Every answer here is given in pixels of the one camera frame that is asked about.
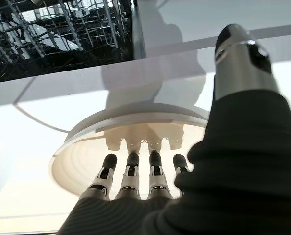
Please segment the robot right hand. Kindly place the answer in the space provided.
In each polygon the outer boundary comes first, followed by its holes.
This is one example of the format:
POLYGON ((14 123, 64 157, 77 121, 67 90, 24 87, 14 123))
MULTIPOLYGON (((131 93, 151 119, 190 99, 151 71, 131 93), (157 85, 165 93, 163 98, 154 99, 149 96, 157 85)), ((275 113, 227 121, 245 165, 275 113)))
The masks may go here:
POLYGON ((291 235, 291 110, 268 53, 238 24, 215 47, 212 107, 204 138, 188 152, 170 199, 102 200, 90 188, 61 235, 291 235))

